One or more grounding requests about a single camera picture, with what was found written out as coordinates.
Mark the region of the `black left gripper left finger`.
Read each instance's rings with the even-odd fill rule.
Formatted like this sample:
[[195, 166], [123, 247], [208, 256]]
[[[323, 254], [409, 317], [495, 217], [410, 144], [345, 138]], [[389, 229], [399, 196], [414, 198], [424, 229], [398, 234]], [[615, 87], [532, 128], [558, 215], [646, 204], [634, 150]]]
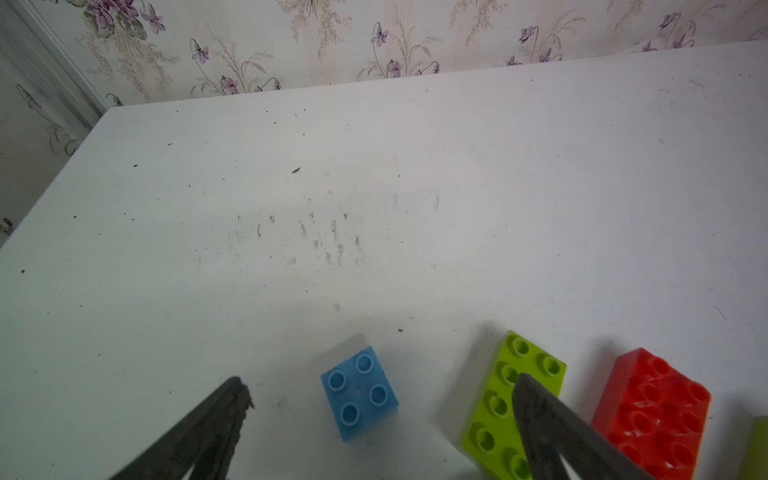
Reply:
[[223, 382], [115, 479], [225, 479], [247, 411], [248, 387], [233, 376]]

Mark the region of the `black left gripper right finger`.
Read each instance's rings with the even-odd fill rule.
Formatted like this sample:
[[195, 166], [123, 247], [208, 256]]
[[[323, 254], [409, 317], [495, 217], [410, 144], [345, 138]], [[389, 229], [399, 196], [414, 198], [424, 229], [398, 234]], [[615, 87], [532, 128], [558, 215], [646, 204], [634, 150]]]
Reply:
[[648, 479], [534, 377], [521, 374], [512, 394], [515, 421], [534, 479]]

